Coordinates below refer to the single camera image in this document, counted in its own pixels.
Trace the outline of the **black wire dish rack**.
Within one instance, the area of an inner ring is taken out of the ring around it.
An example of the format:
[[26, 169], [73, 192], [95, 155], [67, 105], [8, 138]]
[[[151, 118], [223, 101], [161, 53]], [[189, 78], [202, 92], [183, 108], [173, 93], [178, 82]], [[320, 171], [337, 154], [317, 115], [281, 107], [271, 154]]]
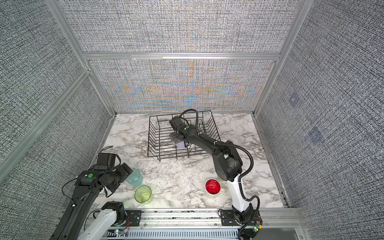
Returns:
[[[187, 144], [186, 147], [179, 148], [171, 138], [174, 132], [169, 121], [180, 114], [166, 114], [149, 117], [148, 133], [148, 157], [156, 157], [159, 161], [163, 159], [177, 159], [195, 155], [205, 155], [206, 152], [201, 148]], [[211, 111], [199, 111], [199, 129], [213, 139], [220, 140], [218, 128]]]

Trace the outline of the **teal translucent cup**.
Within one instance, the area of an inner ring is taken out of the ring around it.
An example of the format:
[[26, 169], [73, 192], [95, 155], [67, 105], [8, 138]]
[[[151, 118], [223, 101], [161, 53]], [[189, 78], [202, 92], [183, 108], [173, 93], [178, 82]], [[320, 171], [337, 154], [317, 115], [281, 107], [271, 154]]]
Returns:
[[126, 178], [126, 182], [133, 187], [140, 187], [143, 183], [143, 178], [139, 170], [134, 169], [132, 173]]

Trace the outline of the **lilac plastic cup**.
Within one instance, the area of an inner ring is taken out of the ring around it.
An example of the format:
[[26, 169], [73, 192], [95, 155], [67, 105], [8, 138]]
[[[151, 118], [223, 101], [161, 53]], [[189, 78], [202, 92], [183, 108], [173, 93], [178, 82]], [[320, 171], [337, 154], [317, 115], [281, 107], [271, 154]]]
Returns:
[[175, 145], [179, 149], [185, 149], [187, 148], [188, 143], [186, 143], [185, 141], [181, 141], [181, 142], [175, 143]]

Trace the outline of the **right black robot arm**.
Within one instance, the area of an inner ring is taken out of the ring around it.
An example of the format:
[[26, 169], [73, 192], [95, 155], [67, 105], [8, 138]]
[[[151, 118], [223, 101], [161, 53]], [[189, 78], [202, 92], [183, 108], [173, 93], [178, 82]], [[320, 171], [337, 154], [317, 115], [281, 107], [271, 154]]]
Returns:
[[247, 198], [242, 183], [242, 178], [250, 172], [253, 167], [253, 158], [249, 155], [251, 165], [249, 169], [243, 173], [243, 162], [238, 150], [245, 152], [246, 150], [240, 146], [234, 145], [232, 142], [221, 142], [211, 138], [201, 132], [197, 127], [187, 125], [182, 117], [176, 116], [169, 121], [173, 133], [170, 134], [171, 139], [176, 143], [185, 143], [195, 145], [212, 158], [217, 175], [226, 181], [230, 195], [232, 198], [232, 209], [236, 221], [244, 225], [252, 219], [254, 207], [251, 203], [252, 199]]

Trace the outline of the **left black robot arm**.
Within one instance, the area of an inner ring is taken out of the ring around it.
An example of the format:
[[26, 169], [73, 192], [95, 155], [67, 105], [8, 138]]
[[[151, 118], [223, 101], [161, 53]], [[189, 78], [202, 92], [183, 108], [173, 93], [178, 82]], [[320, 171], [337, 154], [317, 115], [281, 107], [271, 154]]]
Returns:
[[51, 240], [99, 240], [113, 226], [127, 222], [122, 202], [107, 202], [97, 218], [83, 232], [89, 210], [99, 193], [105, 189], [112, 194], [133, 170], [121, 162], [119, 155], [99, 153], [97, 163], [74, 179], [75, 187], [66, 211], [51, 235]]

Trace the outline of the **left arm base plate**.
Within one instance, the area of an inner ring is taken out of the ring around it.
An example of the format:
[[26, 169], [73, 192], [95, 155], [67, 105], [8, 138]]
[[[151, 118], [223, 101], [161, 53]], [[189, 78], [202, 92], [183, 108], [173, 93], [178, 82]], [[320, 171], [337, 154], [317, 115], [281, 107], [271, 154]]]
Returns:
[[141, 210], [122, 210], [117, 211], [117, 220], [113, 224], [114, 227], [138, 227], [141, 222], [143, 211]]

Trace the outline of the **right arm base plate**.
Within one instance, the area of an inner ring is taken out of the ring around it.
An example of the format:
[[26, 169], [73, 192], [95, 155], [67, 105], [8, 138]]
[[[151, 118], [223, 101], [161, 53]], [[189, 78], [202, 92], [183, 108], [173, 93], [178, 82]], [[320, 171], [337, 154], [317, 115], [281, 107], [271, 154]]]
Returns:
[[242, 225], [236, 220], [234, 210], [219, 209], [218, 215], [220, 217], [221, 224], [224, 227], [233, 227], [233, 226], [241, 226]]

